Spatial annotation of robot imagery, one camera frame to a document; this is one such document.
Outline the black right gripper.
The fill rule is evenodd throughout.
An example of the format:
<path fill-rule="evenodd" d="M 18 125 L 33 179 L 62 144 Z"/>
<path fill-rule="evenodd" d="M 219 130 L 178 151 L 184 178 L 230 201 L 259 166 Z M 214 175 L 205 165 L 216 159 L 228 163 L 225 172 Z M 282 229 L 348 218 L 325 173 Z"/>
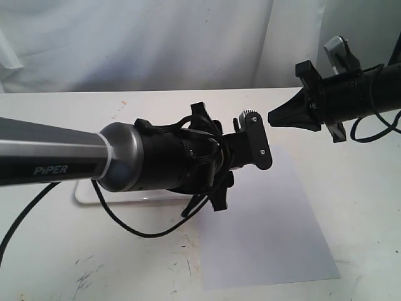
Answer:
<path fill-rule="evenodd" d="M 305 129 L 320 131 L 320 124 L 325 124 L 333 143 L 345 142 L 345 128 L 341 122 L 329 119 L 323 78 L 311 61 L 304 61 L 295 66 L 296 76 L 303 88 L 290 100 L 268 113 L 268 123 L 272 127 Z"/>

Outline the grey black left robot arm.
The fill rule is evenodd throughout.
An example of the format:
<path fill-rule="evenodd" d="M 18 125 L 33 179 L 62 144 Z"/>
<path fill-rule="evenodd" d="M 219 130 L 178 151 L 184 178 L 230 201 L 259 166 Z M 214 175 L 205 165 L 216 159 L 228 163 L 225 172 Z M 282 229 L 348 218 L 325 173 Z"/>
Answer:
<path fill-rule="evenodd" d="M 1 119 L 1 184 L 94 179 L 110 192 L 165 189 L 227 208 L 231 154 L 203 103 L 177 123 L 115 122 L 99 133 Z"/>

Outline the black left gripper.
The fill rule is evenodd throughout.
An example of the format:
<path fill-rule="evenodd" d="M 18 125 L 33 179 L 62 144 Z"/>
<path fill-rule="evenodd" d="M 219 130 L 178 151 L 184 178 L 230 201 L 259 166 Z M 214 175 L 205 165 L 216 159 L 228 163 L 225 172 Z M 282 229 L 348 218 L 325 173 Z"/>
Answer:
<path fill-rule="evenodd" d="M 186 140 L 189 172 L 183 190 L 192 195 L 184 209 L 191 212 L 203 199 L 214 211 L 227 209 L 227 190 L 234 184 L 230 171 L 233 155 L 223 138 L 221 123 L 212 120 L 203 102 L 192 104 L 189 127 L 180 129 Z"/>

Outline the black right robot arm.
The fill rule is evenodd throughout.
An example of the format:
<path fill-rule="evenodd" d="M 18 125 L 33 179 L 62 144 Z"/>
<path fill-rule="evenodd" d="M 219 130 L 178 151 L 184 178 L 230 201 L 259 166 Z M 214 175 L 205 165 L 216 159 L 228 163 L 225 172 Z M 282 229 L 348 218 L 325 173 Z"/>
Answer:
<path fill-rule="evenodd" d="M 268 113 L 270 126 L 318 132 L 326 125 L 334 143 L 344 142 L 347 137 L 370 143 L 391 132 L 400 132 L 399 114 L 393 122 L 382 117 L 384 112 L 400 110 L 399 63 L 379 64 L 366 70 L 357 68 L 328 78 L 322 78 L 310 61 L 298 63 L 295 71 L 303 87 Z M 371 115 L 385 129 L 369 137 L 356 137 L 358 124 Z"/>

